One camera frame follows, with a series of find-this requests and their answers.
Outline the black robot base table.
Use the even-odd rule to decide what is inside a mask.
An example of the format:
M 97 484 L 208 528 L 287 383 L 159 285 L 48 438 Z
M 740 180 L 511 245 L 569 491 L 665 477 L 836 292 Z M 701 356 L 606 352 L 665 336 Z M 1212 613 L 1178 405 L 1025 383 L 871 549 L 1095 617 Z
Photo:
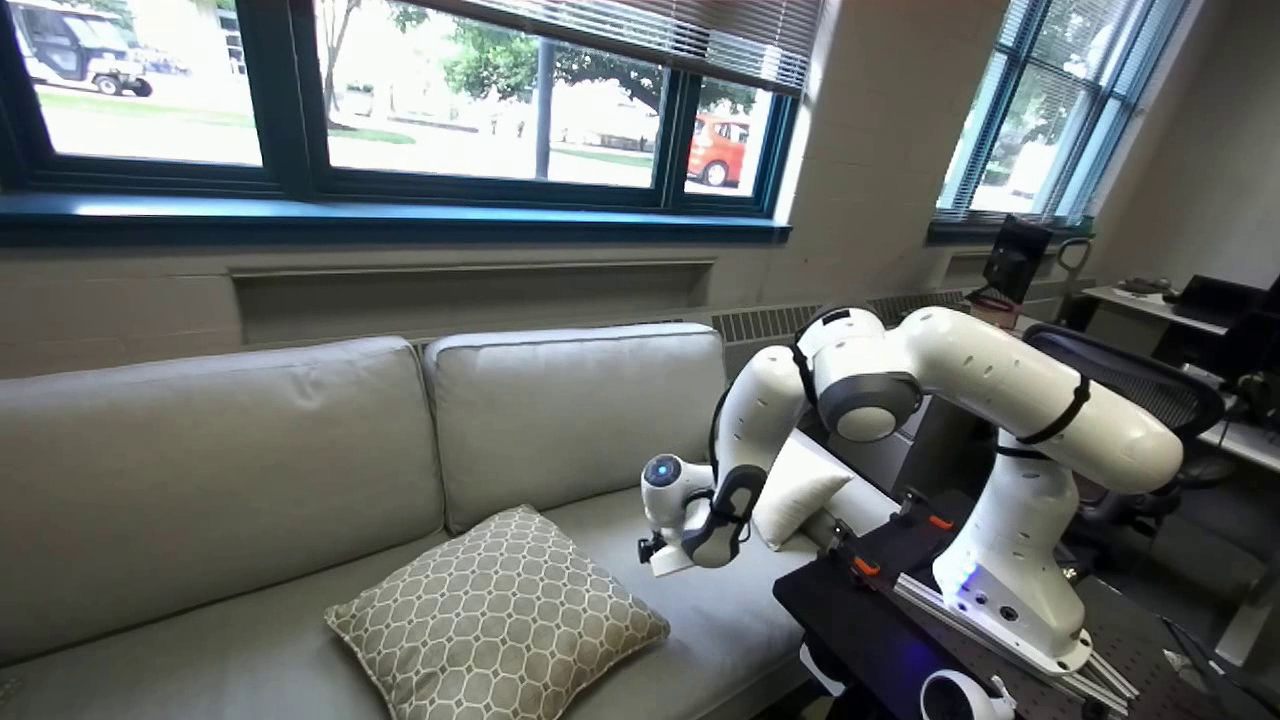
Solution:
M 931 518 L 892 518 L 883 577 L 855 578 L 836 549 L 772 585 L 772 596 L 804 627 L 812 675 L 827 685 L 821 720 L 919 720 L 915 692 L 936 669 L 1006 679 L 1015 720 L 1280 720 L 1276 692 L 1212 661 L 1210 648 L 1169 617 L 1158 617 L 1106 578 L 1083 585 L 1095 650 L 1134 685 L 1091 699 L 1063 675 L 1042 675 L 1013 650 L 931 617 L 896 578 L 919 578 L 939 549 Z

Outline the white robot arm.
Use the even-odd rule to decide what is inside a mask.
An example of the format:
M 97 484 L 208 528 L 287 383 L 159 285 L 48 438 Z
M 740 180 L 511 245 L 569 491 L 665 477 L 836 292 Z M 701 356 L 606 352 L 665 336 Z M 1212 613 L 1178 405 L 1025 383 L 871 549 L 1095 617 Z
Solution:
M 716 401 L 709 456 L 660 450 L 640 468 L 640 558 L 654 573 L 721 567 L 752 530 L 791 536 L 836 489 L 787 484 L 782 447 L 791 434 L 855 447 L 892 431 L 913 434 L 915 491 L 973 498 L 931 558 L 936 609 L 1046 671 L 1082 669 L 1091 654 L 1083 598 L 1058 563 L 1075 489 L 1153 491 L 1178 477 L 1183 443 L 1118 387 L 939 305 L 896 323 L 846 306 L 762 347 Z

